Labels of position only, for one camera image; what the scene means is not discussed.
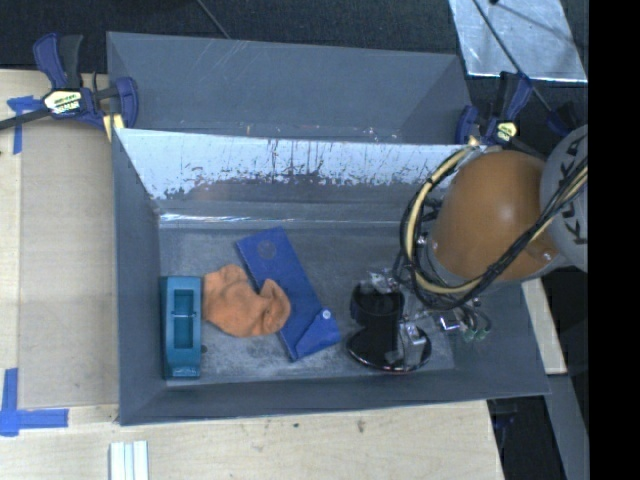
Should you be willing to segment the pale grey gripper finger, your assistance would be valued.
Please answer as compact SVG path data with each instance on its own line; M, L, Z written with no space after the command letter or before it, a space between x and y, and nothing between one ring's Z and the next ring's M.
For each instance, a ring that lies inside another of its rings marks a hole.
M372 292L379 294L391 294L398 291L398 282L387 269L370 271L367 283Z
M396 344L385 354L390 368L421 368L426 364L426 332L415 323L402 321Z

